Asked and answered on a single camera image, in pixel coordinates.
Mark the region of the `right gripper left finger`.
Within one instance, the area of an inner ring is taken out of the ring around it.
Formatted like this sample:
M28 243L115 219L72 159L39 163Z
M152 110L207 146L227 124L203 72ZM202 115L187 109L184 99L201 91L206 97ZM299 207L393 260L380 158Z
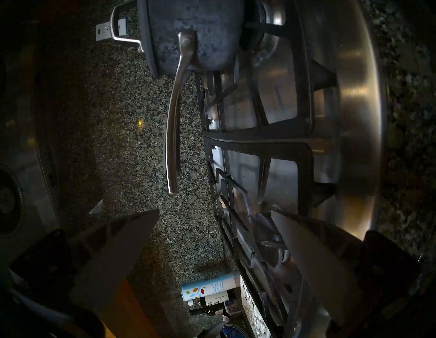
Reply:
M36 311L100 314L133 269L158 209L100 221L74 237L57 228L10 264L13 291Z

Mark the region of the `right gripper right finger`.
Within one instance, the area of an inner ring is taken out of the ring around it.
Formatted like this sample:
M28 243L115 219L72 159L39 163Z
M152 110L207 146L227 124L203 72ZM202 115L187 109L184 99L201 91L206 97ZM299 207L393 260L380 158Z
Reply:
M319 302L339 327L357 327L408 293L418 261L375 230L361 240L336 225L271 210L287 249Z

